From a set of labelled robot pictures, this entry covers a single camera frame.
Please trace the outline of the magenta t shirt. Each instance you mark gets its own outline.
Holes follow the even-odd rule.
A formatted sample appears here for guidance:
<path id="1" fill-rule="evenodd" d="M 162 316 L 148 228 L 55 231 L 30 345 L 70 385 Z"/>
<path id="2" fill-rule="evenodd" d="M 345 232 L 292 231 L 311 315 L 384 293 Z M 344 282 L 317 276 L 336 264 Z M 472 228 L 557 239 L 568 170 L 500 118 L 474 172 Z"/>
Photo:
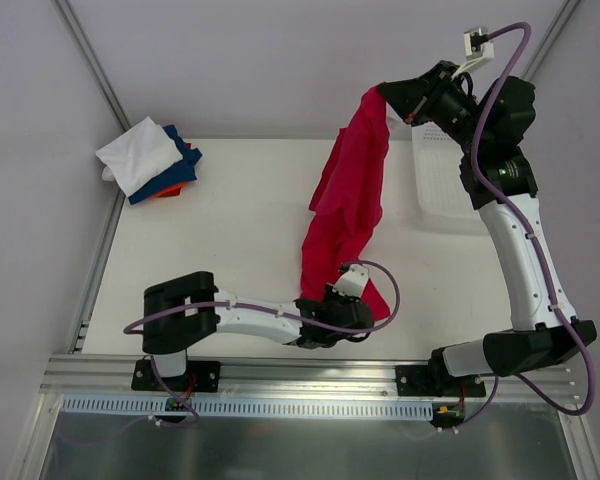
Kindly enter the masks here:
<path id="1" fill-rule="evenodd" d="M 309 203 L 313 213 L 301 247 L 301 296 L 319 301 L 340 268 L 357 260 L 382 218 L 389 150 L 387 104 L 375 87 L 340 129 Z"/>

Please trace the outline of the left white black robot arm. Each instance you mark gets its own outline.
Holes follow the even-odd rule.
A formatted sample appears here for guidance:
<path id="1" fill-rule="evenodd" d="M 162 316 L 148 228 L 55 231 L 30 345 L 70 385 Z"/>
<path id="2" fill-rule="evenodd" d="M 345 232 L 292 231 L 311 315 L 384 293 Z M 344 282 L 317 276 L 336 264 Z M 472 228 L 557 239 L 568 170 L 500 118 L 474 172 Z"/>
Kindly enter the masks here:
<path id="1" fill-rule="evenodd" d="M 371 308 L 362 300 L 368 282 L 368 270 L 353 264 L 325 287 L 320 301 L 275 304 L 237 296 L 217 287 L 212 273 L 194 272 L 144 291 L 142 350 L 155 361 L 154 378 L 177 390 L 188 381 L 188 348 L 215 333 L 308 350 L 359 342 L 374 326 Z"/>

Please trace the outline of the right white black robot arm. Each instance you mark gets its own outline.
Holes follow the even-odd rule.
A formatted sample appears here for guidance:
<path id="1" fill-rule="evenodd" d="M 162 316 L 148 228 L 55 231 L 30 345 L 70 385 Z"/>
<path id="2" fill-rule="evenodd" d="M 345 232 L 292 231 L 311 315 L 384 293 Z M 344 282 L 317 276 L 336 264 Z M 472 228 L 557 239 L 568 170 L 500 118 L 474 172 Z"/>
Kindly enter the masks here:
<path id="1" fill-rule="evenodd" d="M 536 180 L 519 146 L 536 116 L 534 85 L 503 76 L 476 100 L 468 74 L 441 61 L 377 91 L 405 124 L 433 123 L 461 148 L 460 179 L 491 237 L 510 302 L 510 329 L 432 351 L 426 369 L 411 376 L 414 386 L 446 396 L 482 375 L 523 378 L 580 355 L 593 389 L 588 347 L 596 327 L 579 319 L 557 278 Z"/>

